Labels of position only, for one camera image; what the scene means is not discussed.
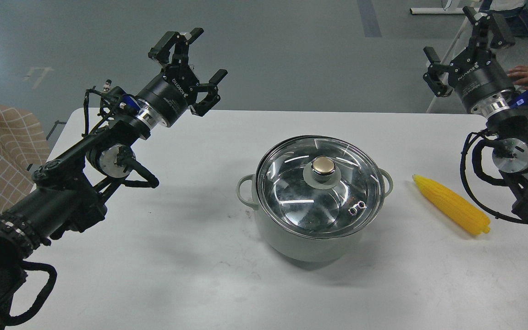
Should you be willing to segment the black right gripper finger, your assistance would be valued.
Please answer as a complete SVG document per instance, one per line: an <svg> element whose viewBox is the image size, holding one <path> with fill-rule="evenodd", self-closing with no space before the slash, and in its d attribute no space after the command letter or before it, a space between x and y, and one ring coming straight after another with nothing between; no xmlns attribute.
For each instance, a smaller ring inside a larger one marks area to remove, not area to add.
<svg viewBox="0 0 528 330"><path fill-rule="evenodd" d="M505 18L498 13L480 13L473 7L462 9L472 26L467 47L462 51L466 62L491 61L496 58L494 50L506 50L516 44Z"/></svg>
<svg viewBox="0 0 528 330"><path fill-rule="evenodd" d="M423 74L424 81L435 97L449 97L452 88L442 81L442 77L449 72L451 67L442 63L434 48L424 47L423 52L428 59L427 71Z"/></svg>

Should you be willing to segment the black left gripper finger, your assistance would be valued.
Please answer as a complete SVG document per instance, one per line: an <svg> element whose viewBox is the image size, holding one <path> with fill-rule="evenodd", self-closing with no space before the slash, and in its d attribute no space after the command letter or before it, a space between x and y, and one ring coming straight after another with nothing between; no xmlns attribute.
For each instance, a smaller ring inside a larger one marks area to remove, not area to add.
<svg viewBox="0 0 528 330"><path fill-rule="evenodd" d="M189 46L204 33L204 28L196 27L190 32L168 31L149 50L148 57L158 63L160 72L166 74L169 69L188 69L193 73L189 62Z"/></svg>
<svg viewBox="0 0 528 330"><path fill-rule="evenodd" d="M209 79L208 83L197 83L195 86L189 88L191 92L197 94L206 93L203 100L195 102L190 106L193 115L203 117L220 101L218 84L227 75L228 71L226 69L219 69L214 73L213 77Z"/></svg>

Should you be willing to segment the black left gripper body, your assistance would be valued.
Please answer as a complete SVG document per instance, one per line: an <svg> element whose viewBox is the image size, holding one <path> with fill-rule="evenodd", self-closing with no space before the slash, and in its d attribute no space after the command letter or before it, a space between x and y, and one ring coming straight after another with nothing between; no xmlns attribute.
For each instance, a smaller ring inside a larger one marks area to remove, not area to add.
<svg viewBox="0 0 528 330"><path fill-rule="evenodd" d="M136 99L154 109L161 125L171 127L184 111L197 101L199 79L189 65L164 68L136 95Z"/></svg>

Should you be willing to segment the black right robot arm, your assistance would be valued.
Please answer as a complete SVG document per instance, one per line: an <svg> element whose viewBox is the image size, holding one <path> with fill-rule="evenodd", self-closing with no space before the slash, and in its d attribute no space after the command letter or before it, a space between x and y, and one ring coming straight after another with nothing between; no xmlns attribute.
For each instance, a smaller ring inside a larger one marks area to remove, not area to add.
<svg viewBox="0 0 528 330"><path fill-rule="evenodd" d="M465 23L472 26L466 48L444 63L432 47L425 47L428 64L423 79L435 97L455 93L467 113L486 119L486 129L470 133L462 150L460 176L468 195L477 200L466 176L467 154L472 152L475 175L493 186L509 188L516 199L513 216L482 203L478 206L497 219L528 225L528 91L516 90L493 53L516 41L503 16L478 13L472 6L463 7L463 13Z"/></svg>

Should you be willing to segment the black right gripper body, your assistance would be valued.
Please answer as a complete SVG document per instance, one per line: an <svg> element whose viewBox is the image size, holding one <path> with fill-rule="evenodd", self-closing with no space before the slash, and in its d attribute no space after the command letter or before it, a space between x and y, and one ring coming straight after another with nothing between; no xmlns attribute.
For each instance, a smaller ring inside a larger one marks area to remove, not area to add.
<svg viewBox="0 0 528 330"><path fill-rule="evenodd" d="M490 50L464 50L451 63L448 83L469 114L480 113L477 104L494 95L510 98L515 86Z"/></svg>

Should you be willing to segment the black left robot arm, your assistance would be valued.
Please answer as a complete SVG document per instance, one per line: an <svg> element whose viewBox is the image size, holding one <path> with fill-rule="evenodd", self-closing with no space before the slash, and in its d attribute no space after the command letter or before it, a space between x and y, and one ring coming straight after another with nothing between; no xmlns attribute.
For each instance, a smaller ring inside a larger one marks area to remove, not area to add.
<svg viewBox="0 0 528 330"><path fill-rule="evenodd" d="M201 83L189 64L189 47L203 33L166 32L148 53L161 71L136 95L111 81L88 88L82 139L34 171L35 190L0 214L0 330L32 319L56 284L52 265L28 261L37 248L103 221L118 188L159 186L132 145L157 125L174 125L186 110L204 116L220 101L218 84L228 72Z"/></svg>

